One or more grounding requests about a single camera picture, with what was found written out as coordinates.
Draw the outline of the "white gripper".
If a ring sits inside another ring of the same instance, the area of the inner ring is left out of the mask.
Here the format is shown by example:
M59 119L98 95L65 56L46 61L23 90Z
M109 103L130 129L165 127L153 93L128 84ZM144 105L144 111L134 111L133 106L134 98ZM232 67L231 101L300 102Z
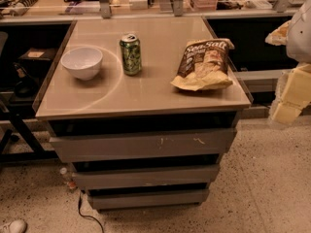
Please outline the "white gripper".
M267 44L284 46L290 21L284 22L265 38ZM283 71L277 81L275 100L270 118L285 125L292 124L302 110L311 103L311 64L299 63L290 71Z

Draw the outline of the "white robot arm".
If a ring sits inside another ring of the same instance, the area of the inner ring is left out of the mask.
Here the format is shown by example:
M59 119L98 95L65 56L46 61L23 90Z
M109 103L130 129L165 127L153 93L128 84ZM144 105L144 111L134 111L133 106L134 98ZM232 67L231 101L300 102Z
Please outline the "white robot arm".
M286 47L287 56L297 66L281 75L269 117L289 125L311 103L311 0L307 0L291 20L268 34L265 42Z

